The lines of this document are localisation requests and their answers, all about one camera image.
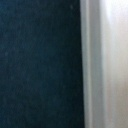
dark background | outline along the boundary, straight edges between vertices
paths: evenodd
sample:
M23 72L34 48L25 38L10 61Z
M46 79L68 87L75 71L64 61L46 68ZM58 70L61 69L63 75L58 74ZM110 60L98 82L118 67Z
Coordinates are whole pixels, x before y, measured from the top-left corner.
M0 128L84 128L79 0L0 0Z

white surface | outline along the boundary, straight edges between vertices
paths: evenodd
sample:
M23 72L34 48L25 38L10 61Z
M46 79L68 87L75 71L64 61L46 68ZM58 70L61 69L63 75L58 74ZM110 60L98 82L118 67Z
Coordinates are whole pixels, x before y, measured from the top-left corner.
M128 0L81 0L86 128L128 128Z

dark teal surface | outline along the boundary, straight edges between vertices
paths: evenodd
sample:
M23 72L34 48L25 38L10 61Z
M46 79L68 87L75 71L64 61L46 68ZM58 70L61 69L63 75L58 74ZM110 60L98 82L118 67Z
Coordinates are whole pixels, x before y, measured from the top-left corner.
M0 0L0 128L84 128L79 0Z

dark blue fabric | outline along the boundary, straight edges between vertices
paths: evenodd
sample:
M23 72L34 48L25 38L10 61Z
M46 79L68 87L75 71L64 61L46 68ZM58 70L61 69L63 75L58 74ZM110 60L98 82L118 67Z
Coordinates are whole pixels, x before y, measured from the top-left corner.
M0 0L0 128L83 128L79 0Z

